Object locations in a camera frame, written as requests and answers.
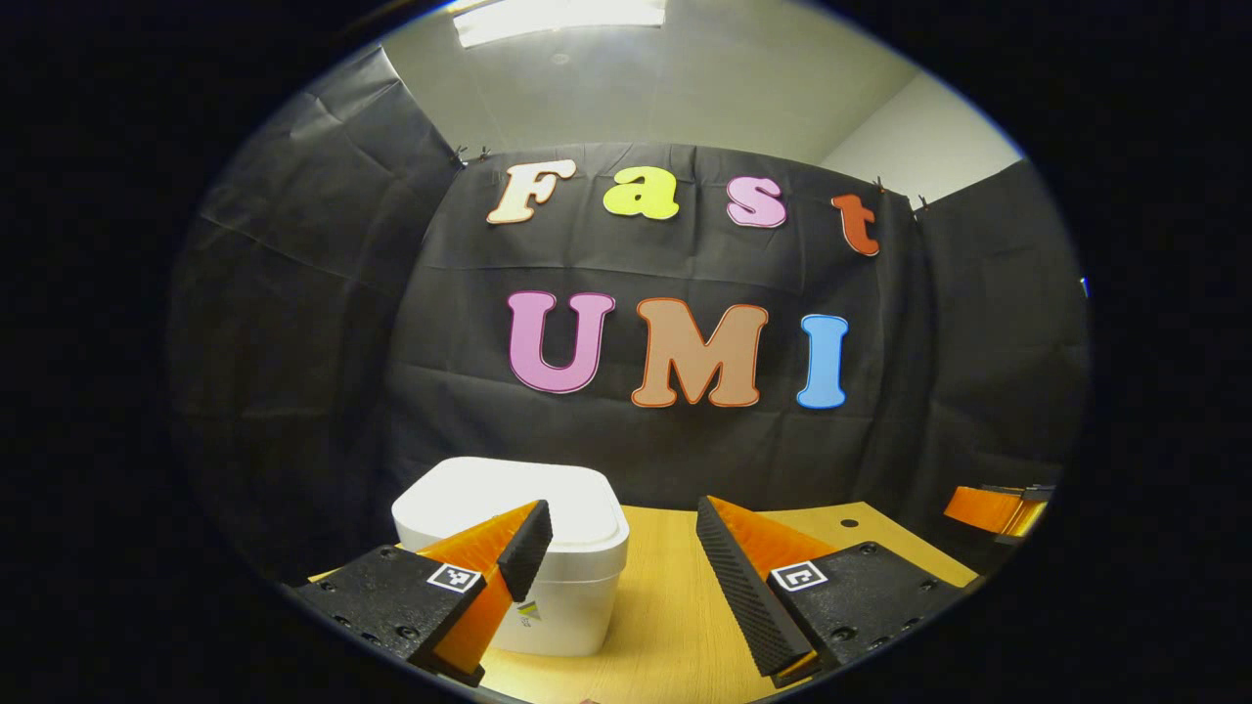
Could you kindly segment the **wooden desktop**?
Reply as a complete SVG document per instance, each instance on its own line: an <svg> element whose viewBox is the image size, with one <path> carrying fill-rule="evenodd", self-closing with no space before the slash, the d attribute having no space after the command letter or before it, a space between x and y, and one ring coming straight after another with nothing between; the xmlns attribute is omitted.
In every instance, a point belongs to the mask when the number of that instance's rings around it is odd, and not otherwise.
<svg viewBox="0 0 1252 704"><path fill-rule="evenodd" d="M490 649L475 696L532 704L747 704L774 694L707 566L689 509L623 507L629 561L586 658Z"/></svg>

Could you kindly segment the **black backdrop cloth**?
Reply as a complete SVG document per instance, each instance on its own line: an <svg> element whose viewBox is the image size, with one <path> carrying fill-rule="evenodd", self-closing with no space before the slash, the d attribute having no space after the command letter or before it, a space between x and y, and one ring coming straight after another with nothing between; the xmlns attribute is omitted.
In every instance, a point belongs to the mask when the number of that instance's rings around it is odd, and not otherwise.
<svg viewBox="0 0 1252 704"><path fill-rule="evenodd" d="M622 504L864 504L958 561L959 486L1054 485L1090 324L1027 162L925 209L782 157L582 143L461 165L382 48L207 189L168 367L192 482L265 574L393 534L459 456L595 468Z"/></svg>

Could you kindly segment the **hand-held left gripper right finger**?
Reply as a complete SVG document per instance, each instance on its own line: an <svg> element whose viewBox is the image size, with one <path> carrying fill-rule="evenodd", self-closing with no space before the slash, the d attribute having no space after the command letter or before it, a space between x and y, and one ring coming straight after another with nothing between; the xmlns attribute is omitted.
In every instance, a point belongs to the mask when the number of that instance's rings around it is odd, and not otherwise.
<svg viewBox="0 0 1252 704"><path fill-rule="evenodd" d="M880 541L833 547L705 496L694 531L761 676L788 686L904 638L957 604L957 588Z"/></svg>

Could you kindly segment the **white desktop garbage bin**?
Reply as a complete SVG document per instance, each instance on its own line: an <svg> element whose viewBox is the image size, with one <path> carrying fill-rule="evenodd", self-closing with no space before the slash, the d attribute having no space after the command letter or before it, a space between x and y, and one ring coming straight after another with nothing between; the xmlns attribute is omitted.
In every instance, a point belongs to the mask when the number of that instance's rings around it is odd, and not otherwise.
<svg viewBox="0 0 1252 704"><path fill-rule="evenodd" d="M492 649L586 658L603 646L630 527L603 474L580 466L492 458L436 463L392 505L407 549L470 529L507 509L548 504L552 540L523 601L515 603Z"/></svg>

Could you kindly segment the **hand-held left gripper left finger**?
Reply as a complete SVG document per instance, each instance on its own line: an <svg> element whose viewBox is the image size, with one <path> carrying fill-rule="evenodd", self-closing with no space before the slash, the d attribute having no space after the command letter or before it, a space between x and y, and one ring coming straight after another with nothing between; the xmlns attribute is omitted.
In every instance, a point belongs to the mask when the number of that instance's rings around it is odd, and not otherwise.
<svg viewBox="0 0 1252 704"><path fill-rule="evenodd" d="M349 636L478 686L485 651L528 596L551 539L547 501L531 501L429 547L371 549L294 595Z"/></svg>

